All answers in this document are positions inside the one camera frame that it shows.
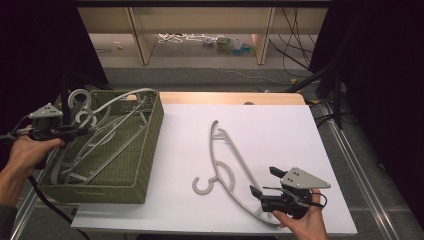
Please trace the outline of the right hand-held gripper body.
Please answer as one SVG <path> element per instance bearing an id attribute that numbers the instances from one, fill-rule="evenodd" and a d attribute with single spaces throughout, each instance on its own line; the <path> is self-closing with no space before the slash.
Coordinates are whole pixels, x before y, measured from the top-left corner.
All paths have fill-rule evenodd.
<path id="1" fill-rule="evenodd" d="M 312 201 L 313 189 L 330 188 L 331 184 L 300 168 L 293 167 L 283 178 L 278 178 L 280 187 L 269 187 L 269 190 L 280 191 L 279 196 L 264 195 L 261 202 L 264 212 L 280 211 L 293 219 L 303 218 L 310 206 L 324 208 L 324 205 Z"/>

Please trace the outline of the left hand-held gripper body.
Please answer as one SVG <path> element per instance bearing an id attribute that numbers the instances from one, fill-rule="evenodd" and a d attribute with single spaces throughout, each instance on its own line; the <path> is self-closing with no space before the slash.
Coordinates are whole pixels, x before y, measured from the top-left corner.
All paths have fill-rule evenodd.
<path id="1" fill-rule="evenodd" d="M 72 135 L 68 132 L 69 128 L 61 124 L 62 117 L 63 112 L 51 103 L 30 113 L 29 118 L 32 120 L 32 129 L 29 131 L 30 138 L 36 141 L 55 138 L 71 141 Z"/>

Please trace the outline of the green woven basket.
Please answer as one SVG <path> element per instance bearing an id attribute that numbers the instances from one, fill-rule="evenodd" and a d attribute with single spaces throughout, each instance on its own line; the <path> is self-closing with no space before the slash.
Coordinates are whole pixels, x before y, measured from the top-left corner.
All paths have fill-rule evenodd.
<path id="1" fill-rule="evenodd" d="M 164 117 L 159 92 L 78 89 L 68 106 L 90 131 L 52 153 L 41 191 L 62 203 L 143 203 Z"/>

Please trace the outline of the person's right hand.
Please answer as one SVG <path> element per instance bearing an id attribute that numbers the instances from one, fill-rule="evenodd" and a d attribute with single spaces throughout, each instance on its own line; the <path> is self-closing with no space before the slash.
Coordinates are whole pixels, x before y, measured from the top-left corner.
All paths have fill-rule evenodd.
<path id="1" fill-rule="evenodd" d="M 298 220 L 280 211 L 273 211 L 272 214 L 280 221 L 280 227 L 289 228 L 297 240 L 328 240 L 320 207 L 310 206 L 306 215 Z"/>

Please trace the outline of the person's left hand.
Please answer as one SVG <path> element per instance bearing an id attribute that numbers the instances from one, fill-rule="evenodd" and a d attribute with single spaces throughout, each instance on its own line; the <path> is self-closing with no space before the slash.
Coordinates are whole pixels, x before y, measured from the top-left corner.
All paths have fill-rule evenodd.
<path id="1" fill-rule="evenodd" d="M 2 174 L 13 181 L 26 179 L 50 150 L 63 145 L 64 141 L 59 138 L 35 141 L 27 135 L 21 135 L 12 145 L 8 163 Z"/>

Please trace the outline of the white board cover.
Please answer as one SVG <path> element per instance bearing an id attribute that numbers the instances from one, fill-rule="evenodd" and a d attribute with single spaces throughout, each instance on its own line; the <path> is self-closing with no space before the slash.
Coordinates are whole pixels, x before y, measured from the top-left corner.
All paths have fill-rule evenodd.
<path id="1" fill-rule="evenodd" d="M 88 231 L 151 232 L 207 235 L 280 235 L 250 216 L 219 182 L 207 195 L 215 175 L 209 155 L 211 124 L 226 130 L 265 194 L 279 187 L 271 166 L 283 171 L 303 169 L 331 184 L 324 190 L 328 204 L 323 215 L 329 234 L 354 235 L 357 230 L 341 193 L 312 114 L 306 105 L 197 105 L 167 104 L 158 138 L 146 200 L 134 204 L 83 204 L 74 227 Z M 230 146 L 214 142 L 216 158 L 235 173 L 234 192 L 250 209 L 260 203 L 250 192 L 250 181 Z"/>

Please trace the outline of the black curtain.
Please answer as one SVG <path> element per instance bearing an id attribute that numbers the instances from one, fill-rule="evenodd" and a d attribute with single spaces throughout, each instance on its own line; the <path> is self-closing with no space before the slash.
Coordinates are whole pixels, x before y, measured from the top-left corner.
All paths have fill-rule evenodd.
<path id="1" fill-rule="evenodd" d="M 60 0 L 0 0 L 0 133 L 55 101 L 63 85 L 106 82 L 75 6 Z"/>
<path id="2" fill-rule="evenodd" d="M 324 67 L 364 19 L 343 64 L 355 117 L 424 227 L 424 0 L 332 0 L 310 69 Z"/>

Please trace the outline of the black metal stand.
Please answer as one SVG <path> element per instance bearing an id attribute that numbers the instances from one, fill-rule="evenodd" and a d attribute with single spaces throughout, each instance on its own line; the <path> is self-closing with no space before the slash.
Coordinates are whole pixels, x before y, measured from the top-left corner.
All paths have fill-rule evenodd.
<path id="1" fill-rule="evenodd" d="M 338 71 L 338 67 L 334 64 L 328 64 L 321 70 L 317 71 L 310 77 L 306 78 L 302 82 L 294 85 L 293 87 L 285 90 L 285 93 L 295 93 L 298 90 L 310 85 L 315 81 L 320 81 L 315 91 L 315 95 L 318 99 L 327 98 L 329 95 L 333 96 L 333 109 L 332 119 L 335 121 L 337 127 L 342 129 L 341 123 L 341 74 Z"/>

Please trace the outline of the cyan toy block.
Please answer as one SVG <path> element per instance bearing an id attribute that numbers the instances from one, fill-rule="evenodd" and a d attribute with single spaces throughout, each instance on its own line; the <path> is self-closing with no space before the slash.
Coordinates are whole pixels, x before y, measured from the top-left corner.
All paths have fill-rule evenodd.
<path id="1" fill-rule="evenodd" d="M 231 53 L 234 56 L 240 56 L 243 54 L 254 54 L 255 51 L 250 45 L 242 43 L 241 45 L 234 45 Z"/>

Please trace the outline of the colourful toy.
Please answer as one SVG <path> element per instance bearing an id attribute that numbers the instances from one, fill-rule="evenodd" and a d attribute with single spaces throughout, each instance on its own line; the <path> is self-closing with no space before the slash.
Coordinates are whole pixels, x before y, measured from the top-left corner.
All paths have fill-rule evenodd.
<path id="1" fill-rule="evenodd" d="M 232 51 L 232 40 L 227 37 L 218 37 L 216 39 L 217 49 L 221 52 L 231 52 Z"/>

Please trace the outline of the beige desk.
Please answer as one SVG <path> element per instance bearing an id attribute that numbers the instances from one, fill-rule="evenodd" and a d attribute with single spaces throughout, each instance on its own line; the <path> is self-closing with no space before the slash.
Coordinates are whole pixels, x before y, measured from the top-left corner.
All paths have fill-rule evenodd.
<path id="1" fill-rule="evenodd" d="M 321 31 L 328 9 L 300 7 L 80 7 L 86 30 L 96 34 L 130 34 L 141 64 L 149 63 L 159 33 L 249 34 L 257 63 L 265 63 L 272 34 L 290 32 L 297 21 L 302 35 Z"/>

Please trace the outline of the aluminium frame rail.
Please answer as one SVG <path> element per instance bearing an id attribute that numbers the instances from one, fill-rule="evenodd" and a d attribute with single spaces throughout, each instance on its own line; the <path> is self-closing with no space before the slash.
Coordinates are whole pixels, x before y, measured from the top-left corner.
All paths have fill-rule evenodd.
<path id="1" fill-rule="evenodd" d="M 24 198 L 19 205 L 11 240 L 19 240 L 38 201 L 39 198 L 36 191 L 34 190 L 31 181 L 28 181 L 28 187 L 24 191 Z"/>
<path id="2" fill-rule="evenodd" d="M 331 166 L 362 240 L 400 240 L 399 231 L 383 204 L 386 189 L 384 172 L 372 162 L 371 151 L 356 135 L 357 126 L 343 123 L 339 128 L 327 103 L 311 107 Z"/>

